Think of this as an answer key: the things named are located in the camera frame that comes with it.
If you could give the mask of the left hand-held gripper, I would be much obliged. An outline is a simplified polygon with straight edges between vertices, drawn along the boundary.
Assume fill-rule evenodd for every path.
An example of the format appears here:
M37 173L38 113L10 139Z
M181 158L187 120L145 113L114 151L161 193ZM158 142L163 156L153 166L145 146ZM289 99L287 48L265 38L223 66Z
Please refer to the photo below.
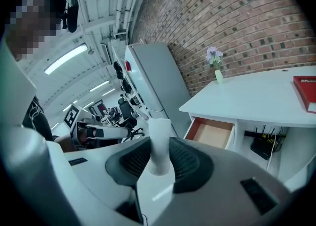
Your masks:
M79 130L86 128L86 137L95 139L120 139L128 137L129 130L122 127L100 126L100 116L91 114L75 103L71 103L64 118L70 131L71 141L78 150L86 149L79 140Z

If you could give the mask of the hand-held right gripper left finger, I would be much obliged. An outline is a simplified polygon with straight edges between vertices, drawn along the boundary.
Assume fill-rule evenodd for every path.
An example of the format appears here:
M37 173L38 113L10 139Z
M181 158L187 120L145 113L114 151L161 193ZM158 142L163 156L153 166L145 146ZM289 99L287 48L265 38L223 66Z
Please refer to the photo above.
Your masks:
M149 154L147 137L67 154L32 129L0 127L1 164L15 191L49 226L142 225L138 177L129 164Z

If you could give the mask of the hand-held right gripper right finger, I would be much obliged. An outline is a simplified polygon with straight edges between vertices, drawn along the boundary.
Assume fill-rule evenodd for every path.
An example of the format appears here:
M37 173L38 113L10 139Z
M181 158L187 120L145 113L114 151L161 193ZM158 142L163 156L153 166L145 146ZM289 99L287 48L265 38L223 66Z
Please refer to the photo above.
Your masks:
M243 156L170 140L171 172L141 194L146 226L270 226L295 194Z

